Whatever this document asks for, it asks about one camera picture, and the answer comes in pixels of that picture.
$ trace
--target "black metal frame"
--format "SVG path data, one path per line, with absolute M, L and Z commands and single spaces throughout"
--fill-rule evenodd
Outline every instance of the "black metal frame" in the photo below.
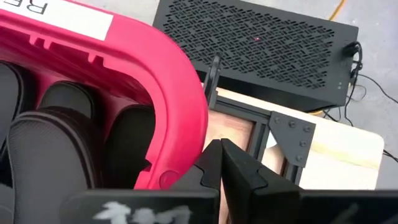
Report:
M 298 185 L 307 163 L 315 124 L 218 96 L 216 86 L 221 73 L 220 61 L 221 54 L 217 53 L 204 82 L 209 109 L 254 123 L 247 152 L 258 161 L 262 161 L 272 132 L 285 156 L 282 175 Z

